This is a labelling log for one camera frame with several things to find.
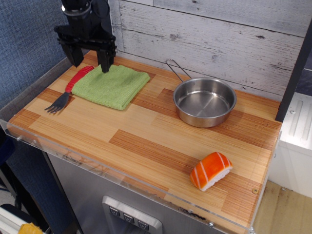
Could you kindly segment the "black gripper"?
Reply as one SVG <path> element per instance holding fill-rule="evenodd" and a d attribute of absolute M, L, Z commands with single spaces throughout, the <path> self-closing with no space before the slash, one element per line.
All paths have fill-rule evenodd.
<path fill-rule="evenodd" d="M 98 8 L 64 9 L 63 12 L 68 24 L 55 26 L 54 31 L 58 34 L 58 42 L 70 63 L 75 67 L 82 63 L 84 56 L 81 47 L 93 49 L 97 50 L 97 61 L 102 72 L 109 72 L 111 65 L 114 64 L 117 48 L 105 49 Z"/>

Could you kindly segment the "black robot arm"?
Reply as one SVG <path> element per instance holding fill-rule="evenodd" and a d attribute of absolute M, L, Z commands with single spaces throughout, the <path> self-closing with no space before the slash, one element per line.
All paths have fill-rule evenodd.
<path fill-rule="evenodd" d="M 55 26 L 54 31 L 70 63 L 75 67 L 82 63 L 83 49 L 96 51 L 98 64 L 107 73 L 117 50 L 108 1 L 63 0 L 62 11 L 68 24 Z"/>

